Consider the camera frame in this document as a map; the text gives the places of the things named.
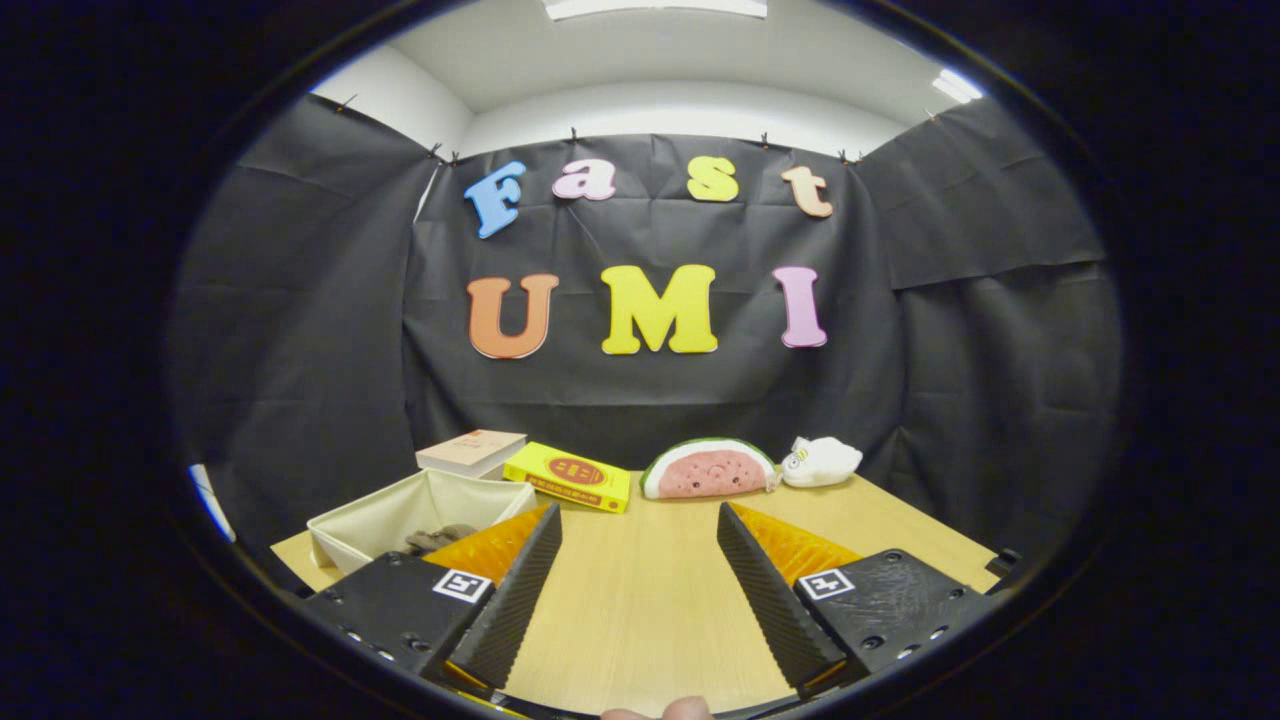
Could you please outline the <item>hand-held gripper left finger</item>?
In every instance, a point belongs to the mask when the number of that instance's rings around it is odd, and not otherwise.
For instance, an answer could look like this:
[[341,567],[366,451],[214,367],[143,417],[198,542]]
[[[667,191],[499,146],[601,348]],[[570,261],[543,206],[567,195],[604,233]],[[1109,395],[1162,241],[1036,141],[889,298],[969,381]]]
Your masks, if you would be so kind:
[[303,601],[305,616],[403,674],[506,687],[561,550],[558,503],[424,556],[387,552]]

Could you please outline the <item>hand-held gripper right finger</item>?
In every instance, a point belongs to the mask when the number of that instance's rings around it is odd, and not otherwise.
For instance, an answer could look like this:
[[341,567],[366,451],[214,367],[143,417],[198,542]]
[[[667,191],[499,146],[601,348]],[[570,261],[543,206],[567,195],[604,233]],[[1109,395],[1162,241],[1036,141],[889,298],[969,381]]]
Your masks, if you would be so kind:
[[929,653],[998,606],[905,550],[861,556],[736,502],[721,503],[716,538],[803,700]]

